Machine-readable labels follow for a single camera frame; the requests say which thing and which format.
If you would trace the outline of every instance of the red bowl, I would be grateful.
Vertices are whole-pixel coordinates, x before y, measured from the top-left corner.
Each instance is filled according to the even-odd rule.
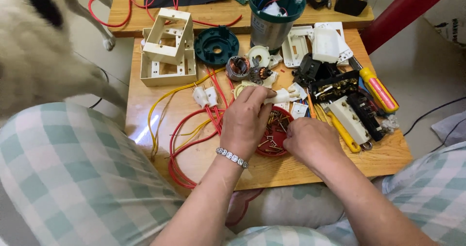
[[[282,109],[281,107],[273,106],[272,110],[276,110],[278,112],[281,112],[284,116],[288,116],[288,119],[290,122],[294,120],[291,114],[288,111]],[[272,132],[271,133],[269,132],[269,134],[264,133],[264,136],[262,136],[259,143],[265,142],[267,140],[266,136],[273,136],[274,137],[273,140],[277,144],[277,147],[283,148],[283,141],[287,138],[287,133],[275,131],[276,128],[280,128],[280,126],[272,126]],[[277,156],[282,156],[288,153],[288,151],[286,151],[284,148],[283,148],[283,151],[278,152],[278,153],[271,153],[271,152],[265,151],[266,149],[269,149],[269,150],[274,149],[274,148],[270,148],[269,146],[270,146],[270,142],[265,143],[260,147],[257,147],[256,153],[263,155],[263,156],[267,156],[267,157],[277,157]]]

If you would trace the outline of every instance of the floor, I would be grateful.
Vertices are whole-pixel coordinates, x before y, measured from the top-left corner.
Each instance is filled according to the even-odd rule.
[[[86,5],[88,0],[79,0]],[[369,0],[378,17],[393,0]],[[96,15],[106,21],[109,9],[96,2]],[[110,84],[127,97],[131,69],[132,39],[118,39],[112,52],[102,46],[98,31],[81,17],[73,16],[71,34],[75,52],[108,72]],[[466,60],[453,45],[444,41],[421,17],[370,55],[379,78],[400,104],[397,112],[403,132],[429,110],[466,95]],[[97,101],[96,96],[69,99],[84,106]],[[102,101],[95,108],[124,125],[124,115],[113,105]],[[433,112],[419,122],[406,140],[414,158],[427,154],[441,144],[430,126],[466,109],[466,101]],[[38,245],[0,186],[0,237],[10,246]]]

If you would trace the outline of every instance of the bracelet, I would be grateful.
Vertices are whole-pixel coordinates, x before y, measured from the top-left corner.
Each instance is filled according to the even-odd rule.
[[[240,159],[238,156],[236,155],[233,155],[231,152],[229,152],[228,150],[224,149],[224,148],[220,148],[218,147],[215,152],[217,154],[222,154],[224,155],[225,157],[229,158],[231,161],[233,161],[234,163],[237,163],[239,166],[242,166],[244,169],[247,169],[249,167],[249,163],[248,162],[245,162],[243,159]]]

